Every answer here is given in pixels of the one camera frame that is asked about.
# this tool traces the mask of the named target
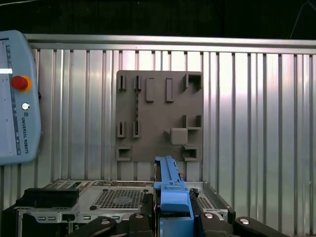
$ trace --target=rectangular slot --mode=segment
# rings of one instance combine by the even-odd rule
[[[133,123],[133,138],[140,138],[140,122]]]
[[[117,153],[116,153],[117,161],[130,161],[131,159],[130,152],[131,152],[130,145],[119,146],[117,148]]]
[[[187,130],[192,131],[192,130],[201,129],[201,125],[202,125],[201,115],[196,116],[194,119],[190,119],[190,121],[187,115],[183,115],[182,120],[183,120],[183,127],[186,128]]]
[[[118,122],[118,138],[125,138],[125,122]]]
[[[166,79],[166,102],[173,102],[173,80]]]
[[[146,101],[154,101],[155,83],[153,78],[147,78],[146,80]]]
[[[196,116],[196,127],[202,127],[202,116]]]
[[[195,146],[183,146],[182,156],[183,156],[184,161],[197,161],[198,150]]]
[[[186,73],[183,77],[183,91],[185,91],[186,89],[188,89],[189,87],[189,75]]]
[[[183,76],[183,91],[189,88],[189,84],[192,84],[194,91],[198,92],[203,88],[202,76],[200,73],[187,73]]]
[[[126,76],[119,77],[118,88],[120,91],[126,91]]]
[[[140,76],[136,76],[134,80],[134,90],[135,91],[141,91],[142,85],[141,85],[142,79]]]

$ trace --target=metal mesh vent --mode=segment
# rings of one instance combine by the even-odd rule
[[[107,190],[103,191],[94,205],[99,209],[138,209],[142,205],[143,191],[141,190]]]
[[[197,202],[203,209],[212,209],[212,206],[209,204],[209,202],[204,197],[198,197]]]

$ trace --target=gray plastic block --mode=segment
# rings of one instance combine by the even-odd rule
[[[118,71],[117,85],[118,161],[202,159],[202,73]]]

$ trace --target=metal sheet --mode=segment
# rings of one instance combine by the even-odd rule
[[[236,210],[287,234],[316,234],[315,41],[28,35],[38,67],[39,158],[2,167],[1,208],[55,178],[149,180],[116,162],[118,70],[204,75],[202,163],[180,162]]]

